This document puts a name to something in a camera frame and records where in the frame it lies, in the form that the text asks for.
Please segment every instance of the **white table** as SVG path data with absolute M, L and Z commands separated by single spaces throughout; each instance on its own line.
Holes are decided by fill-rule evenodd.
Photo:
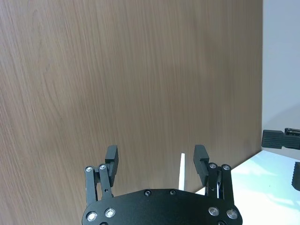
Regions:
M 291 185 L 296 161 L 263 150 L 232 170 L 243 225 L 300 225 L 300 191 Z

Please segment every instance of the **black object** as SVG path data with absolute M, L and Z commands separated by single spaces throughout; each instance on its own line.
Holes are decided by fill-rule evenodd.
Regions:
M 292 175 L 292 186 L 300 191 L 300 162 L 295 162 L 294 173 Z
M 146 189 L 113 197 L 110 187 L 117 171 L 118 150 L 116 145 L 110 146 L 105 164 L 85 169 L 87 208 L 82 225 L 241 225 L 242 217 L 233 203 L 231 167 L 209 164 L 203 145 L 195 146 L 194 164 L 205 195 Z M 97 183 L 101 183 L 103 194 L 100 201 Z
M 286 147 L 300 150 L 300 130 L 286 128 L 284 133 L 281 130 L 264 130 L 262 147 L 273 149 Z

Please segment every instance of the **wooden wall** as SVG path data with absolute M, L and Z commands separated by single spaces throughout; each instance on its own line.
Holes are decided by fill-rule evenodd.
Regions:
M 118 144 L 115 195 L 201 186 L 193 149 L 260 149 L 260 0 L 1 0 L 0 224 L 74 225 L 87 165 Z

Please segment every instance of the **white wall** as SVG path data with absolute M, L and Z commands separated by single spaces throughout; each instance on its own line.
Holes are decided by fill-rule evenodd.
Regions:
M 300 129 L 300 0 L 263 2 L 262 128 Z M 270 150 L 300 159 L 300 150 Z

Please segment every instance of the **wood grain panel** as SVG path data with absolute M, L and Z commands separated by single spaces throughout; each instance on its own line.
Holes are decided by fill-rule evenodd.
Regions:
M 118 144 L 115 195 L 201 183 L 194 145 L 260 149 L 262 1 L 2 0 L 0 223 L 80 224 L 86 165 Z

